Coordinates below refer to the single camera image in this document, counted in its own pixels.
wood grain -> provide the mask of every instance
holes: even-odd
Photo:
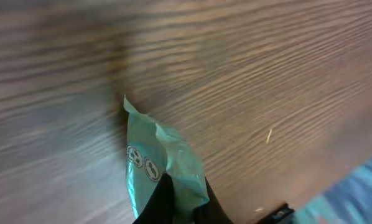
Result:
[[[0,1],[0,224],[134,220],[124,94],[235,223],[302,206],[372,156],[372,0]]]

circular logo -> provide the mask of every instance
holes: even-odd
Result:
[[[132,162],[136,167],[138,168],[142,167],[143,165],[142,155],[139,152],[139,150],[137,150],[135,147],[128,146],[126,148],[126,156],[128,157],[128,160]]]
[[[153,160],[149,158],[144,158],[144,170],[146,171],[147,176],[154,182],[160,181],[161,175],[159,169]]]

small debris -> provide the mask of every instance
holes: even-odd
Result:
[[[266,138],[266,144],[269,144],[269,140],[271,138],[271,135],[272,135],[272,129],[269,131],[269,134],[268,134],[268,136]]]

